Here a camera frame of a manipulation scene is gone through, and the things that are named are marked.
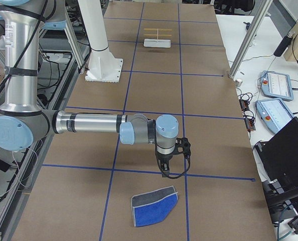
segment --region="white table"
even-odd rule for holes
[[[246,34],[246,25],[243,22],[251,22],[252,16],[226,16],[217,15],[220,32],[223,38],[224,46],[226,48],[226,54],[229,61],[234,61],[239,47]],[[265,17],[261,24],[257,36],[253,41],[253,45],[248,49],[248,52],[244,59],[250,59],[257,56],[270,56],[274,53],[276,47],[281,41],[281,36],[276,29],[274,23],[270,17]],[[243,84],[240,86],[242,93],[251,92],[257,93],[257,79],[261,76],[263,70],[267,70],[275,57],[265,57],[252,59],[245,61],[241,64],[239,71],[237,72],[234,79],[240,78],[243,80]],[[287,62],[284,57],[276,57],[269,71],[275,71],[279,73],[286,73],[290,75],[291,79],[298,80],[298,64],[296,62]],[[298,82],[292,81],[292,86],[298,88]],[[285,102],[288,108],[292,112],[298,111],[298,91],[294,91],[294,100]],[[255,101],[257,101],[258,94],[253,98],[249,108],[255,113]],[[262,92],[259,95],[259,99],[267,99]],[[268,141],[273,137],[273,133],[265,126],[259,115],[256,116],[255,123],[256,131],[251,133],[250,143],[253,146],[258,141]],[[258,167],[259,175],[262,181],[268,177],[265,173],[264,167],[261,163],[257,153],[254,153],[255,160]],[[280,225],[279,233],[280,236],[284,235],[288,230],[286,220]],[[298,241],[298,235],[292,233],[284,240],[286,241]]]

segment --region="folded towel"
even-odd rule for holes
[[[176,206],[178,195],[174,186],[135,195],[131,198],[131,209],[135,227],[163,221]]]

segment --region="computer equipment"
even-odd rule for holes
[[[269,178],[277,179],[284,192],[298,187],[297,117],[294,117],[268,142],[257,144],[256,149]],[[290,202],[298,212],[298,197],[290,199]]]
[[[274,134],[294,117],[281,98],[258,100],[255,104],[258,114]]]
[[[288,74],[263,71],[261,76],[261,90],[265,96],[279,97],[287,101],[294,99],[290,77]]]

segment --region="blue tape line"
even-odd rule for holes
[[[207,46],[207,47],[224,47],[224,45],[213,45],[213,44],[181,44],[188,46]]]
[[[108,42],[136,43],[136,41],[127,41],[127,40],[108,40]]]
[[[122,72],[146,73],[146,74],[173,74],[173,75],[181,75],[180,73],[151,72],[151,71],[137,71],[137,70],[122,70]],[[182,73],[182,75],[224,77],[224,75],[222,75],[222,74],[184,74],[184,73]]]
[[[217,24],[217,22],[206,22],[206,21],[180,21],[181,23],[201,23],[201,24]]]
[[[185,129],[185,108],[184,108],[184,83],[183,83],[183,66],[181,58],[181,28],[180,28],[180,10],[178,4],[178,28],[179,28],[179,58],[180,58],[180,81],[181,81],[181,106],[182,106],[182,120],[183,120],[183,136],[186,136]],[[184,170],[187,169],[187,161],[184,158]],[[188,204],[188,181],[187,175],[184,176],[185,180],[185,200],[186,200],[186,230],[187,230],[187,241],[190,241],[190,229],[189,229],[189,204]]]
[[[143,19],[143,21],[156,21],[156,22],[178,22],[178,20],[157,20],[157,19]]]
[[[105,110],[105,111],[116,111],[123,112],[120,109],[101,109],[101,108],[91,108],[91,107],[76,107],[76,106],[67,106],[66,108],[70,109],[89,109],[89,110]],[[192,116],[192,117],[205,117],[205,118],[221,118],[221,119],[244,119],[243,117],[230,117],[230,116],[216,116],[216,115],[201,115],[201,114],[180,114],[180,113],[168,113],[168,112],[153,112],[153,111],[142,111],[142,110],[124,110],[124,112],[131,113],[147,113],[147,114],[171,114],[179,116]]]
[[[131,70],[133,73],[147,73],[147,74],[173,74],[173,75],[180,75],[180,73],[169,73],[169,72],[151,72],[151,71],[137,71]]]
[[[130,70],[130,76],[129,76],[129,81],[128,81],[128,87],[127,87],[127,92],[126,92],[126,95],[125,95],[125,100],[124,100],[124,105],[123,105],[123,114],[125,113],[125,107],[127,105],[127,100],[128,100],[128,96],[129,96],[129,88],[130,88],[130,83],[131,83],[131,77],[132,77],[132,70],[133,70],[135,53],[136,53],[136,49],[137,49],[137,42],[138,42],[138,39],[139,39],[139,32],[140,32],[141,20],[142,20],[142,15],[143,15],[143,9],[144,9],[144,3],[142,4],[142,9],[141,9],[141,16],[140,16],[140,21],[139,21],[139,26],[138,26],[136,44],[135,44],[135,47],[134,47],[134,52],[133,52],[133,57],[132,57],[132,63],[131,63],[131,70]]]
[[[112,171],[111,168],[102,167],[83,167],[83,166],[68,166],[68,165],[57,165],[57,164],[43,164],[44,167],[63,167],[63,168],[74,168],[74,169],[89,169],[98,171]]]
[[[106,215],[107,215],[110,192],[111,192],[111,186],[112,186],[112,180],[113,180],[113,174],[114,174],[114,166],[115,166],[115,161],[116,161],[117,153],[118,153],[118,147],[119,147],[119,137],[117,139],[117,145],[115,147],[115,153],[114,153],[111,176],[110,176],[110,181],[109,181],[108,193],[107,193],[107,198],[106,198],[106,201],[105,201],[105,206],[104,206],[104,211],[103,211],[103,218],[102,218],[102,224],[101,224],[101,231],[100,231],[100,235],[99,235],[99,241],[102,240],[103,229],[104,229],[104,224],[105,224],[105,218],[106,218]]]
[[[116,172],[131,172],[131,173],[146,173],[146,174],[159,174],[161,172],[154,172],[154,171],[139,171],[139,170],[125,170],[125,169],[115,169]]]
[[[141,18],[142,18],[142,14],[143,14],[143,9],[144,9],[144,3],[142,4],[141,17],[140,17],[140,21],[139,21],[139,27],[138,27],[136,42],[138,41],[138,37],[139,37],[139,31],[140,31],[140,25],[141,25]],[[137,43],[135,44],[135,47],[134,47],[131,70],[133,68],[136,48],[137,48]],[[122,112],[123,114],[125,113],[125,106],[126,106],[126,103],[127,103],[127,100],[128,100],[128,93],[129,93],[131,75],[132,75],[132,72],[130,73],[130,76],[129,76],[128,87],[127,87],[127,91],[126,91],[126,94],[125,94],[125,100],[124,100],[124,106],[123,106],[123,112]],[[106,199],[106,202],[105,202],[105,208],[104,208],[104,212],[103,212],[103,219],[102,219],[102,225],[101,225],[101,232],[100,232],[100,235],[99,235],[99,241],[102,240],[103,229],[104,229],[105,218],[106,218],[106,213],[107,213],[107,208],[108,208],[108,203],[109,203],[109,198],[110,198],[110,192],[111,192],[111,185],[112,185],[113,174],[114,174],[114,167],[115,167],[115,162],[116,162],[117,153],[118,153],[118,147],[119,147],[119,137],[118,137],[118,140],[117,140],[117,145],[116,145],[115,153],[114,153],[114,160],[113,160],[113,165],[112,165],[112,171],[111,171],[111,177],[110,177],[110,182],[109,182],[107,199]]]
[[[143,43],[143,41],[127,41],[127,40],[108,40],[108,42]],[[171,44],[172,45],[188,45],[188,46],[224,47],[224,45],[214,45],[214,44],[181,44],[181,43],[171,43]]]
[[[213,175],[199,175],[199,174],[186,174],[188,177],[201,177],[201,178],[216,178],[216,179],[231,179],[231,180],[244,180],[255,182],[255,178],[249,177],[226,177],[226,176],[213,176]]]
[[[243,117],[216,116],[216,115],[200,115],[200,114],[184,114],[184,116],[206,117],[206,118],[221,118],[221,119],[244,119]]]
[[[179,21],[179,20],[157,20],[157,19],[130,19],[130,18],[112,18],[104,17],[104,19],[117,19],[117,20],[143,20],[143,21],[157,21],[157,22],[181,22],[181,23],[202,23],[202,24],[217,24],[217,22],[207,22],[207,21]]]
[[[183,75],[224,77],[223,74],[184,74],[183,73]]]
[[[67,106],[66,108],[70,108],[70,109],[89,109],[89,110],[105,110],[105,111],[123,112],[123,110],[120,110],[120,109],[101,109],[101,108],[76,107],[76,106]]]
[[[178,113],[164,113],[164,112],[151,112],[151,111],[126,110],[125,112],[130,112],[130,113],[146,113],[146,114],[171,114],[171,115],[182,116],[182,114],[178,114]]]
[[[161,175],[161,172],[155,171],[142,171],[142,170],[129,170],[129,169],[116,169],[116,168],[103,168],[103,167],[85,167],[85,166],[71,166],[71,165],[58,165],[58,164],[43,164],[44,167],[58,167],[58,168],[72,168],[72,169],[89,169],[98,171],[115,171],[115,172],[128,172],[128,173],[144,173]],[[171,175],[179,175],[180,173],[171,172]],[[186,174],[188,177],[198,178],[215,178],[215,179],[230,179],[230,180],[243,180],[255,182],[255,178],[249,177],[227,177],[227,176],[213,176],[213,175],[201,175],[201,174]]]

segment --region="table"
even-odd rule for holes
[[[275,240],[213,7],[112,2],[104,20],[111,52],[124,59],[120,82],[81,76],[66,110],[173,114],[192,167],[172,181],[157,171],[153,146],[55,136],[12,240]],[[173,29],[172,47],[143,47],[148,27]],[[172,159],[172,172],[185,167]],[[167,219],[133,227],[130,198],[170,185],[179,201]]]
[[[226,54],[228,60],[233,61],[238,52],[238,49],[244,39],[246,34],[246,25],[243,22],[251,22],[252,16],[224,16],[217,15],[217,20],[219,23],[219,28],[221,31],[222,39],[224,41],[224,46],[226,48]],[[275,51],[276,47],[281,41],[281,36],[276,29],[274,23],[270,17],[265,17],[263,23],[261,24],[257,36],[254,39],[253,45],[248,49],[248,52],[244,59],[250,59],[257,56],[270,56]],[[236,78],[241,78],[243,84],[240,89],[243,93],[252,92],[257,93],[257,79],[263,70],[267,70],[273,61],[274,56],[252,59],[250,61],[245,61],[241,64],[239,71],[237,72]],[[291,79],[298,80],[298,64],[296,62],[287,62],[284,57],[277,57],[271,68],[269,70],[276,71],[279,73],[286,73],[290,75]],[[298,82],[292,81],[292,86],[298,88]],[[258,94],[253,98],[250,109],[255,113],[255,101],[258,98]],[[267,99],[262,93],[259,95],[259,99]],[[285,102],[288,108],[292,112],[298,111],[298,91],[294,91],[294,100],[290,102]],[[255,145],[258,141],[268,141],[273,134],[265,126],[263,121],[257,116],[257,121],[255,124],[256,131],[252,132],[250,143]],[[262,181],[268,179],[264,167],[261,163],[259,156],[256,151],[254,151],[254,157],[257,163],[257,168]],[[284,234],[289,230],[288,221],[285,221],[285,225],[281,225],[280,233]],[[292,234],[288,236],[285,240],[298,240],[298,235]]]

